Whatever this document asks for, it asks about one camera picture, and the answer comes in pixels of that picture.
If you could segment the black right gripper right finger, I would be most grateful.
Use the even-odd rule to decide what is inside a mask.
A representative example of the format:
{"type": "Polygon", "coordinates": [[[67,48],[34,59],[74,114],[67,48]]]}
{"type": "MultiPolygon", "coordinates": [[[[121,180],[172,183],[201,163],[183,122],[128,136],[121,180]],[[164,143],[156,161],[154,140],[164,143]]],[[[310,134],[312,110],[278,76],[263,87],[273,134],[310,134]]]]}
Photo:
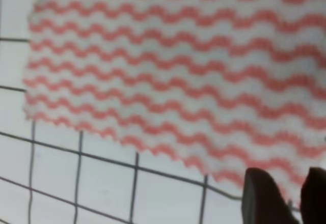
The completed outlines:
{"type": "Polygon", "coordinates": [[[325,224],[325,170],[311,167],[301,189],[303,223],[325,224]]]}

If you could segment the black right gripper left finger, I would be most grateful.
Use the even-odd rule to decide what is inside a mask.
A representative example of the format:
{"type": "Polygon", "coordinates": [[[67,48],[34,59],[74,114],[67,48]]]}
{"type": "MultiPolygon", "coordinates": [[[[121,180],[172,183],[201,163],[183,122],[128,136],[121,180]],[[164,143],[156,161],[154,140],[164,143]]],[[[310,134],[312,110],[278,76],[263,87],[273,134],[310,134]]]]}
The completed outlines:
{"type": "Polygon", "coordinates": [[[246,170],[244,177],[241,200],[242,223],[298,223],[269,173],[262,169],[251,167],[246,170]]]}

